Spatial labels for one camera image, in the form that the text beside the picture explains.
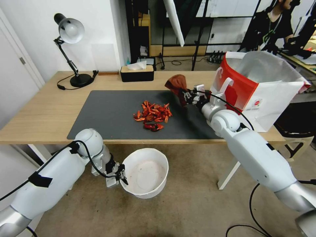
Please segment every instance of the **pile of dried chili peppers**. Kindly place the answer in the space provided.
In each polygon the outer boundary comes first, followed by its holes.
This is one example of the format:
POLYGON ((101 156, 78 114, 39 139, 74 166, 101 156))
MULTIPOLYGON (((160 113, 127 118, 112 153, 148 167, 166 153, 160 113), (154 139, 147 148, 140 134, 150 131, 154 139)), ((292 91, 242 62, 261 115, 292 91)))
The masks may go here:
POLYGON ((163 107, 158 104, 151 104, 147 100, 142 103, 143 112, 137 111, 137 114, 134 115, 136 121, 143 121, 144 128, 149 129, 152 132, 157 132, 160 129, 163 129, 164 126, 160 123, 148 124, 147 122, 168 122, 169 117, 172 116, 172 113, 169 109, 169 103, 163 107))

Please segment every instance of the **black shirt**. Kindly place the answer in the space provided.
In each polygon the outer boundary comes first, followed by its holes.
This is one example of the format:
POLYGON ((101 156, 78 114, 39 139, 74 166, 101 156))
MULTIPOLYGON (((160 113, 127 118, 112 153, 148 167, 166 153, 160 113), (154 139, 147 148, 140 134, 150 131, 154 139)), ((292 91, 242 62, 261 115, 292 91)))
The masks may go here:
POLYGON ((247 50, 273 50, 277 39, 293 34, 291 14, 284 11, 275 22, 271 22, 267 11, 256 13, 245 36, 247 50))

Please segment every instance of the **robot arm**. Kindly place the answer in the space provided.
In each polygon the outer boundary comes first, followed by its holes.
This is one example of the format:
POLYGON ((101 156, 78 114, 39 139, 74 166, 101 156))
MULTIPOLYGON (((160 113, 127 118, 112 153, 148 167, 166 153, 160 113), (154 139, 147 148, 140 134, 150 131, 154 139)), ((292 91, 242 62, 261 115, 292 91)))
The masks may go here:
MULTIPOLYGON (((94 166, 107 176, 107 187, 117 185, 119 179, 126 182, 124 165, 113 160, 97 131, 84 129, 75 140, 85 143, 94 166)), ((37 215, 56 205, 82 175, 89 161, 85 146, 71 143, 42 165, 17 191, 11 205, 0 212, 0 236, 17 236, 37 215)), ((99 175, 94 167, 92 173, 99 175)))
POLYGON ((224 138, 231 153, 258 183, 270 189, 284 204, 303 212, 296 223, 304 236, 316 233, 316 192, 309 190, 294 177, 288 162, 261 135, 249 130, 232 110, 226 110, 222 101, 211 97, 207 102, 204 85, 195 86, 189 103, 195 104, 207 123, 224 138))

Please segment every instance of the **lamp arm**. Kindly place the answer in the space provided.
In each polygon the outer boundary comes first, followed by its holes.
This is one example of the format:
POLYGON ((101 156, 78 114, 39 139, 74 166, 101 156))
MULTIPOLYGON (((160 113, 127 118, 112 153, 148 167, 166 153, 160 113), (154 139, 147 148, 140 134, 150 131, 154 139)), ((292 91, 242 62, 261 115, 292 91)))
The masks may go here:
POLYGON ((62 49, 62 44, 65 43, 65 42, 63 40, 61 40, 60 36, 58 38, 54 39, 54 42, 58 46, 59 50, 62 52, 63 56, 65 57, 65 59, 67 61, 67 63, 69 64, 70 68, 75 73, 75 76, 79 77, 78 68, 76 67, 76 65, 71 60, 69 60, 69 58, 67 57, 66 53, 62 49))

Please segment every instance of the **red and white paper bag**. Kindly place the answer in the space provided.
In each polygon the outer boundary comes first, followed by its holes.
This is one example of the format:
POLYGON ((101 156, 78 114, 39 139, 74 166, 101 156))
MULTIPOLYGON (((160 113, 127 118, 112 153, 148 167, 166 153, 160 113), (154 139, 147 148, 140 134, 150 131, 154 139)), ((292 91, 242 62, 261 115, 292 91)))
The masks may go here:
POLYGON ((240 109, 257 132, 267 132, 293 97, 310 87, 285 60, 265 51, 227 52, 211 92, 219 92, 225 81, 231 82, 224 99, 240 109))

